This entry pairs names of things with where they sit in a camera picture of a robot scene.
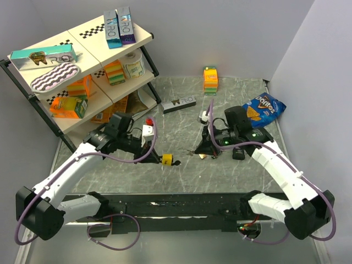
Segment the yellow padlock black key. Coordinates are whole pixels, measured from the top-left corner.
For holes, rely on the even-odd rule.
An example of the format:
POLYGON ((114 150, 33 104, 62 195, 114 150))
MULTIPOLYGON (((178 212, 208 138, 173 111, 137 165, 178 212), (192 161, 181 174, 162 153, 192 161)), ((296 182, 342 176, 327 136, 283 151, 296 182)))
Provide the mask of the yellow padlock black key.
POLYGON ((175 161, 175 162, 172 163, 173 166, 178 166, 178 165, 180 165, 180 164, 181 164, 181 162, 180 162, 179 160, 177 160, 177 161, 175 161))

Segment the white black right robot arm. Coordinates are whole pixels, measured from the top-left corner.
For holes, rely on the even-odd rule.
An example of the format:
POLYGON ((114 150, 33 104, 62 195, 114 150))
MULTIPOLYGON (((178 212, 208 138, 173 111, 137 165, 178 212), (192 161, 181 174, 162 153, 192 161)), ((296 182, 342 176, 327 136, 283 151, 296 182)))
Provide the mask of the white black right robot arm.
POLYGON ((258 190, 251 191, 240 200, 241 215, 246 219, 266 216, 280 221, 300 240, 313 238, 315 231, 331 223, 331 233, 315 239, 332 239, 337 230, 333 194, 329 190, 321 191, 307 180, 265 128, 253 128, 243 107, 230 107, 224 111, 224 129, 215 127, 212 110, 210 105, 199 114, 203 131, 195 153, 213 157, 224 150, 239 151, 242 155, 247 153, 267 171, 286 196, 281 200, 258 190))

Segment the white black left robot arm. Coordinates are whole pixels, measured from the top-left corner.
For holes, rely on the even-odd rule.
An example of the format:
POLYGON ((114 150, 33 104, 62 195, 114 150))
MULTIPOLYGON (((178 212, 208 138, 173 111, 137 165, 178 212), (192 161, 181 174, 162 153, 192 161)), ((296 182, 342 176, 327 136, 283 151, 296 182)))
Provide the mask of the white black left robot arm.
POLYGON ((130 163, 160 163, 154 146, 157 127, 153 118, 143 125, 140 137, 130 134, 131 115, 117 112, 108 123, 89 132, 75 152, 50 176, 33 188, 22 187, 15 196, 16 220, 19 229, 25 226, 36 237, 48 240, 69 222, 92 217, 96 221, 107 218, 109 200, 97 192, 64 202, 73 186, 94 165, 112 153, 122 150, 134 155, 130 163))

